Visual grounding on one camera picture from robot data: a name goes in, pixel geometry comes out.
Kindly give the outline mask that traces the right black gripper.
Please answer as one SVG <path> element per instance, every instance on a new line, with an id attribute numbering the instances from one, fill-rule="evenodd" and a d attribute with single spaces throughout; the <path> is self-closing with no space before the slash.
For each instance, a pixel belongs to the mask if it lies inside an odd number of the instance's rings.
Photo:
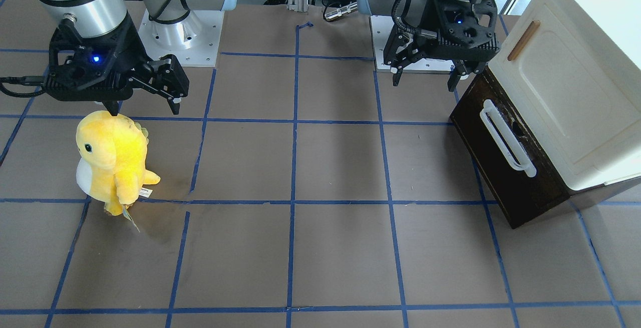
<path id="1" fill-rule="evenodd" d="M 183 97 L 189 93 L 190 80 L 177 56 L 168 54 L 160 60 L 138 63 L 125 73 L 126 88 L 145 89 L 169 99 L 169 107 L 174 115 L 179 114 Z M 103 106 L 111 116 L 118 116 L 122 101 L 103 101 Z"/>

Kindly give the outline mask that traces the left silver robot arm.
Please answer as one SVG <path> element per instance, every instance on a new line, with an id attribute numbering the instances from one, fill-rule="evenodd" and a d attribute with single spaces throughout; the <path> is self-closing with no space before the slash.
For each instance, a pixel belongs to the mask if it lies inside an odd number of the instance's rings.
<path id="1" fill-rule="evenodd" d="M 469 74 L 482 73 L 501 49 L 495 36 L 495 0 L 357 0 L 359 12 L 389 16 L 393 27 L 383 63 L 398 86 L 403 70 L 423 59 L 451 61 L 449 91 Z"/>

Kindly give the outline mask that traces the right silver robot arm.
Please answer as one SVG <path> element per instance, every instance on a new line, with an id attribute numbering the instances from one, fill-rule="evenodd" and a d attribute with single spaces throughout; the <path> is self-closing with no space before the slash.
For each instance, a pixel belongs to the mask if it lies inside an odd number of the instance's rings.
<path id="1" fill-rule="evenodd" d="M 144 32 L 135 27 L 124 0 L 39 0 L 57 22 L 50 40 L 47 75 L 7 82 L 39 86 L 62 102 L 91 102 L 115 116 L 119 102 L 144 89 L 162 97 L 172 114 L 188 96 L 182 64 L 211 47 L 211 26 L 197 11 L 222 12 L 237 0 L 143 0 Z"/>

